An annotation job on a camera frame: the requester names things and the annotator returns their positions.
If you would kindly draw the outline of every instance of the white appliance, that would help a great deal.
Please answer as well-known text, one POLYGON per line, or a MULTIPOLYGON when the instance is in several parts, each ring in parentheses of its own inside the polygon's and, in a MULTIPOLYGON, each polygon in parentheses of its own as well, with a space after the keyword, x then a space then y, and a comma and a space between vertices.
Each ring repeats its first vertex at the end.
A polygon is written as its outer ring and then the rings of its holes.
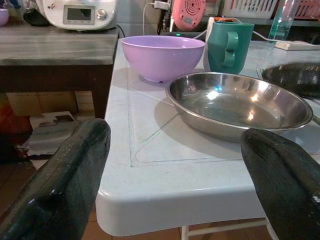
POLYGON ((57 28, 77 31, 116 26, 117 0, 36 0, 40 13, 57 28))

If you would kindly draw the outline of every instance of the pink basket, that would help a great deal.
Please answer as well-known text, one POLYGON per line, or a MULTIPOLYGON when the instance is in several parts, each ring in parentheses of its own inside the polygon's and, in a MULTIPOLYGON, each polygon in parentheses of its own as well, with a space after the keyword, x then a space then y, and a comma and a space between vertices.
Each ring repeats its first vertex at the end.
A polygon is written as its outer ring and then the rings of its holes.
POLYGON ((301 0, 294 18, 320 20, 320 0, 301 0))

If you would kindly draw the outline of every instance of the table surface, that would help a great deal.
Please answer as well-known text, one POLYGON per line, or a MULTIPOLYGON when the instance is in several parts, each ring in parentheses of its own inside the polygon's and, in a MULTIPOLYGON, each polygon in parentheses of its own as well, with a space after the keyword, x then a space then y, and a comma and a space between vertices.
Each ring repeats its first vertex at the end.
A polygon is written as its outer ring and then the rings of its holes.
MULTIPOLYGON (((280 63, 319 62, 319 51, 285 51, 250 43, 240 73, 280 63)), ((195 71, 203 71, 199 62, 195 71)), ((188 127, 165 94, 166 84, 144 80, 118 44, 106 121, 110 153, 96 199, 97 221, 114 236, 186 225, 264 217, 238 143, 188 127)), ((314 122, 284 133, 320 161, 314 122)))
POLYGON ((112 65, 118 30, 79 33, 54 26, 0 27, 0 66, 112 65))

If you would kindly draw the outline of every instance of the pink appliance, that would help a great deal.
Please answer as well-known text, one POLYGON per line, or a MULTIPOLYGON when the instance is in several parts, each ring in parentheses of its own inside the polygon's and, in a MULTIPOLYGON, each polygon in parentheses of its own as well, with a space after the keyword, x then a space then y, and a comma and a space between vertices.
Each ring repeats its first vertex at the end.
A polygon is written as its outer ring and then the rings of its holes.
POLYGON ((174 0, 172 17, 182 31, 193 30, 206 10, 206 0, 174 0))

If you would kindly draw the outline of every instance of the white plastic basket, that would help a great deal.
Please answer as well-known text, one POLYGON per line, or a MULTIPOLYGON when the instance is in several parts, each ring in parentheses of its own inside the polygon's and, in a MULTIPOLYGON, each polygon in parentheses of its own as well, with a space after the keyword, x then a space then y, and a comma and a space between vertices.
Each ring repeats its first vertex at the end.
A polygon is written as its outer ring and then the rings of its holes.
POLYGON ((222 16, 270 19, 277 0, 224 0, 222 16))

